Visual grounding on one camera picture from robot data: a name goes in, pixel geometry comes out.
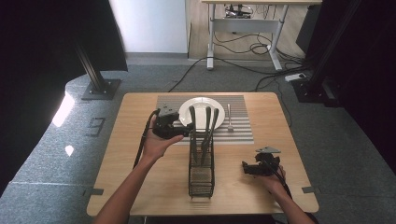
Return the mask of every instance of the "desk leg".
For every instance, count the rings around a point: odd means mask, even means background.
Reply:
[[[207,70],[213,69],[213,55],[214,55],[214,44],[213,44],[213,35],[215,32],[214,23],[215,23],[215,9],[216,4],[209,5],[209,45],[207,49]]]
[[[279,59],[277,58],[276,55],[276,45],[277,42],[279,41],[280,32],[282,31],[283,23],[285,23],[285,18],[286,18],[286,14],[288,13],[288,9],[289,9],[288,5],[283,6],[282,17],[279,19],[279,23],[277,24],[272,45],[267,46],[268,52],[271,56],[276,71],[282,70],[282,66],[280,65]]]

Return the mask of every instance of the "white plate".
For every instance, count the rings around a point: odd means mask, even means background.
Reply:
[[[212,114],[210,116],[210,123],[209,123],[209,128],[212,125],[212,120],[213,120],[213,113],[215,108],[219,110],[219,116],[218,120],[216,121],[215,129],[217,129],[221,123],[224,121],[225,118],[225,113],[224,113],[224,108],[219,104],[219,102],[207,98],[207,97],[196,97],[192,98],[186,102],[180,107],[178,110],[179,114],[179,119],[180,122],[184,125],[187,126],[187,124],[191,123],[191,114],[189,107],[193,105],[195,108],[195,117],[196,117],[196,129],[202,129],[205,131],[206,127],[206,107],[210,106],[212,109]]]

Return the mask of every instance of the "white desk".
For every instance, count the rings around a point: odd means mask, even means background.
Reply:
[[[276,45],[288,13],[289,5],[320,5],[322,0],[201,0],[202,3],[208,3],[209,8],[209,44],[207,50],[207,69],[213,69],[214,44],[213,35],[216,31],[222,32],[244,32],[244,33],[273,33],[274,39],[272,44],[267,46],[268,52],[273,61],[276,70],[282,70],[279,59],[276,55]],[[282,16],[276,20],[253,20],[253,19],[216,19],[216,4],[249,4],[249,5],[284,5]]]

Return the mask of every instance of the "gray carpet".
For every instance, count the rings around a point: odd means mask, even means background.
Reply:
[[[130,65],[129,72],[102,72],[120,78],[112,101],[79,100],[90,80],[82,76],[66,91],[76,100],[61,127],[51,124],[0,199],[1,223],[89,223],[86,214],[107,141],[126,92],[169,91],[189,65]],[[225,63],[207,71],[198,63],[173,91],[252,91],[262,74]],[[396,177],[344,108],[300,104],[290,83],[268,79],[260,91],[275,92],[312,186],[320,223],[394,223]],[[103,129],[90,126],[104,119]],[[65,148],[72,146],[69,156]],[[286,221],[283,215],[276,219]],[[139,217],[130,223],[140,223]]]

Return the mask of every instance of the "dish rack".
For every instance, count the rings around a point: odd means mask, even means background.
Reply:
[[[203,151],[201,144],[204,140],[204,134],[196,134],[196,159],[190,148],[189,158],[189,195],[193,197],[208,197],[213,195],[215,187],[215,160],[214,160],[214,144],[213,135],[209,138],[209,145],[202,162]]]

